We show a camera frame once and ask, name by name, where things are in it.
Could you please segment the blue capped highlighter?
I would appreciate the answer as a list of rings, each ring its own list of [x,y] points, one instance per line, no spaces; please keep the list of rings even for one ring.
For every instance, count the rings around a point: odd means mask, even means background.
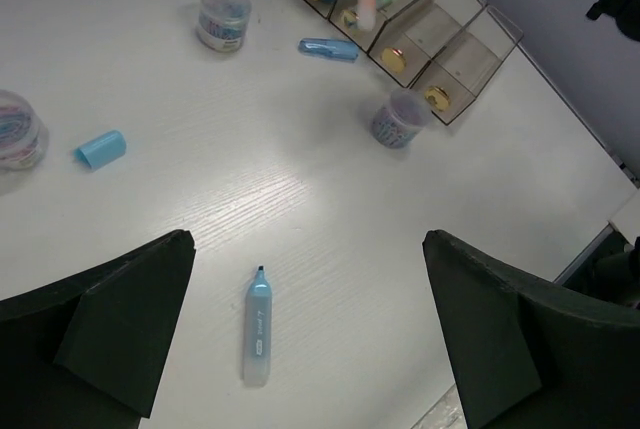
[[[355,62],[360,53],[358,46],[351,41],[320,38],[301,39],[298,50],[305,55],[350,63]]]

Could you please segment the clear jar purple pins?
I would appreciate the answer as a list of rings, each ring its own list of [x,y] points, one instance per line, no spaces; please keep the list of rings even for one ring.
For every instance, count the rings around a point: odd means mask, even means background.
[[[29,102],[1,91],[1,195],[18,189],[44,159],[48,129]]]
[[[394,89],[372,118],[372,136],[383,146],[401,149],[429,124],[432,113],[426,99],[407,89]]]

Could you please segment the clear tiered organizer tray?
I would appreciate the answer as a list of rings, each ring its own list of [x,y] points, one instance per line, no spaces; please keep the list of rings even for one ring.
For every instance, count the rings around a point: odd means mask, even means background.
[[[394,0],[374,28],[357,27],[357,0],[304,0],[400,86],[452,124],[488,85],[523,33],[486,0]]]

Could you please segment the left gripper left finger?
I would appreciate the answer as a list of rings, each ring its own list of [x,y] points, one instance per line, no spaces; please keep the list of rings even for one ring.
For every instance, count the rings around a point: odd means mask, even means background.
[[[174,230],[1,302],[4,428],[136,428],[151,416],[195,259]]]

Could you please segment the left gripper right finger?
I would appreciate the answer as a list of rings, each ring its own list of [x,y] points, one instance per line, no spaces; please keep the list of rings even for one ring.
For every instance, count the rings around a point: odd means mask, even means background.
[[[470,428],[636,428],[639,312],[503,263],[444,230],[423,254]]]

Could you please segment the clear jar blue pins back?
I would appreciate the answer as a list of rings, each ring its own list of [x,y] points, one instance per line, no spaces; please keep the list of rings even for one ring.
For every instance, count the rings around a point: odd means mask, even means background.
[[[217,52],[239,50],[245,40],[251,9],[250,0],[200,0],[198,37]]]

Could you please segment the blue highlighter pen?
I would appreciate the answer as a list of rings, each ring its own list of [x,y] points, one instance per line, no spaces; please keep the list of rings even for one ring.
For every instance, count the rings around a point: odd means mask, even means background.
[[[242,379],[247,387],[263,387],[271,369],[272,289],[259,266],[245,297]]]

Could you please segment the light blue marker cap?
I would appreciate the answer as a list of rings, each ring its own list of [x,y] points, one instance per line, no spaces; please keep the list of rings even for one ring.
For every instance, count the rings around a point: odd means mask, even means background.
[[[80,146],[74,158],[90,170],[98,170],[126,154],[127,143],[120,131],[106,132]]]

